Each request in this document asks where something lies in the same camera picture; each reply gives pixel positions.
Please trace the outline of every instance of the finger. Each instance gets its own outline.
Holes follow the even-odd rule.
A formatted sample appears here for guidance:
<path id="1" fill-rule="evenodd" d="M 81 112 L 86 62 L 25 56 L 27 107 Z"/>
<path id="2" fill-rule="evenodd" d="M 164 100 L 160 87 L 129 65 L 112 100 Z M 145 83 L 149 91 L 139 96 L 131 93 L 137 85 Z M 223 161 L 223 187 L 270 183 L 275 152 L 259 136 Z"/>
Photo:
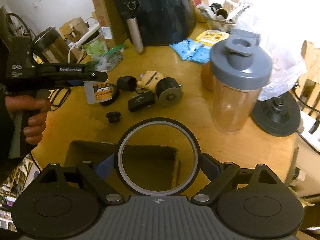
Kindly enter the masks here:
<path id="1" fill-rule="evenodd" d="M 51 109 L 51 102 L 49 100 L 47 100 L 44 104 L 44 106 L 40 109 L 40 112 L 41 113 L 44 113 L 44 112 L 49 112 Z"/>
<path id="2" fill-rule="evenodd" d="M 45 103 L 46 100 L 31 96 L 5 97 L 5 106 L 9 113 L 41 109 Z"/>
<path id="3" fill-rule="evenodd" d="M 47 119 L 47 112 L 36 114 L 28 119 L 28 126 L 41 126 Z"/>
<path id="4" fill-rule="evenodd" d="M 26 137 L 26 142 L 32 145 L 38 144 L 39 142 L 41 142 L 41 140 L 42 140 L 42 134 L 34 137 Z"/>
<path id="5" fill-rule="evenodd" d="M 45 123 L 41 126 L 26 127 L 23 129 L 23 133 L 26 137 L 34 137 L 42 134 L 45 127 L 46 127 Z"/>

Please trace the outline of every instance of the gray shaker lid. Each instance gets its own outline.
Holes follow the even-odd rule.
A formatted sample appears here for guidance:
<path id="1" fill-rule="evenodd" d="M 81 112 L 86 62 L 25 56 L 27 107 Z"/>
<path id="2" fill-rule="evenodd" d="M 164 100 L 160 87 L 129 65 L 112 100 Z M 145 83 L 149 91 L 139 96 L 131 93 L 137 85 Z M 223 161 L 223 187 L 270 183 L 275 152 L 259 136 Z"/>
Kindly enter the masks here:
<path id="1" fill-rule="evenodd" d="M 234 29 L 210 52 L 212 74 L 222 83 L 239 90 L 256 90 L 268 84 L 272 61 L 259 47 L 260 35 Z"/>

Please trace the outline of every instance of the air fryer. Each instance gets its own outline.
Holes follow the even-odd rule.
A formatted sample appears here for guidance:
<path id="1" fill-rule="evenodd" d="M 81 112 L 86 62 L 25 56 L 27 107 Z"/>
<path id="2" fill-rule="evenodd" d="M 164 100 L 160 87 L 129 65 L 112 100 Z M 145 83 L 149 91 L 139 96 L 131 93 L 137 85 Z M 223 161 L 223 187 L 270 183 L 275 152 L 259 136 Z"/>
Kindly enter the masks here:
<path id="1" fill-rule="evenodd" d="M 124 26 L 136 18 L 144 46 L 174 44 L 186 39 L 196 24 L 192 0 L 114 0 Z"/>

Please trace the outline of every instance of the air fryer knob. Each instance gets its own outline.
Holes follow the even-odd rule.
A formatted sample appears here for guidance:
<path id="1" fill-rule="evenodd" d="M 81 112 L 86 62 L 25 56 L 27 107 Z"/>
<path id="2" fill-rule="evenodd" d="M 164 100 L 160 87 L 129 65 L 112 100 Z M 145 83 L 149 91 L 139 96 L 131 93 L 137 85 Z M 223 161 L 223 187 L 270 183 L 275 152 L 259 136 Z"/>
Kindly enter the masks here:
<path id="1" fill-rule="evenodd" d="M 127 7 L 129 10 L 136 10 L 140 5 L 140 2 L 138 0 L 130 0 L 127 3 Z"/>

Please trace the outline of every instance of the shaker bottle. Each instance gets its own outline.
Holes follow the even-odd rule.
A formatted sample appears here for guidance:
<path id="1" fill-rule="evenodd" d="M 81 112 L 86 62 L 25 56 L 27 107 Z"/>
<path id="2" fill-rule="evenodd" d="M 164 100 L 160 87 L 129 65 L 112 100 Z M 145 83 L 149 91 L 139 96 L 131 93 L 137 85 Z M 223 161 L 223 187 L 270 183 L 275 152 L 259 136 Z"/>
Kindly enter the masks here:
<path id="1" fill-rule="evenodd" d="M 241 130 L 262 87 L 268 84 L 272 61 L 259 42 L 258 34 L 234 29 L 228 39 L 217 42 L 211 49 L 212 117 L 221 131 Z"/>

